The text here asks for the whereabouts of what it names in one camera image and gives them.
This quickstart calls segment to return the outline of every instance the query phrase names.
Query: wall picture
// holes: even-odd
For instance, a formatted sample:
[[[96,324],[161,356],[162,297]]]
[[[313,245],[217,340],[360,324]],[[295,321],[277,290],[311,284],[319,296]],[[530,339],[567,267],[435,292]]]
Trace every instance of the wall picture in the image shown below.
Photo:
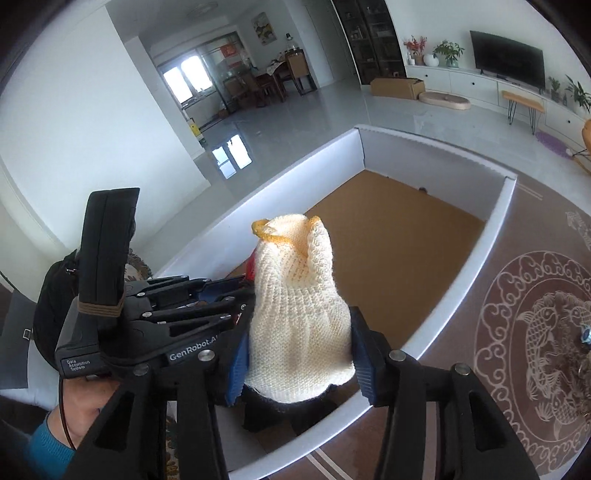
[[[273,28],[269,23],[269,18],[265,12],[261,12],[252,19],[252,26],[263,45],[267,45],[277,40],[275,32],[273,32]]]

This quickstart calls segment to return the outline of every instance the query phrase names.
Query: human hand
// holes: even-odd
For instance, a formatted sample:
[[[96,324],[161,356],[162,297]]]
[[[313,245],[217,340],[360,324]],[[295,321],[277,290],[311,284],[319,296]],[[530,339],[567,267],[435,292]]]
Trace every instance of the human hand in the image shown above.
[[[63,404],[66,424],[74,447],[88,432],[91,425],[119,387],[112,379],[87,380],[86,377],[64,380]],[[60,409],[56,407],[47,418],[51,434],[66,446],[70,446],[61,424]]]

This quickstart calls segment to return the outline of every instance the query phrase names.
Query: doorway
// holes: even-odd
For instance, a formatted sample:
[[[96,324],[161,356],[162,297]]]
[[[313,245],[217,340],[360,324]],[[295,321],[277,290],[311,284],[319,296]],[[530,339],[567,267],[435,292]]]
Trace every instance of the doorway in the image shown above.
[[[353,57],[330,0],[304,0],[335,82],[356,74]]]

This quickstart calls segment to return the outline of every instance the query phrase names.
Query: white vase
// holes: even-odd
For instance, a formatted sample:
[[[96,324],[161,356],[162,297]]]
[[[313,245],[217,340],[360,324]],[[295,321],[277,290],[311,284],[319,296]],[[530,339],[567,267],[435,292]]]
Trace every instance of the white vase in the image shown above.
[[[439,59],[432,53],[426,53],[423,60],[427,67],[439,67]]]

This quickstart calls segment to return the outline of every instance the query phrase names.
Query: window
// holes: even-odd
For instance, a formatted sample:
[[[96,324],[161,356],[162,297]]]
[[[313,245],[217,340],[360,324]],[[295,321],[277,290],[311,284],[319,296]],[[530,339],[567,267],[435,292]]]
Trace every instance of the window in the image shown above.
[[[213,83],[198,55],[183,56],[166,65],[164,80],[183,107],[213,91]]]

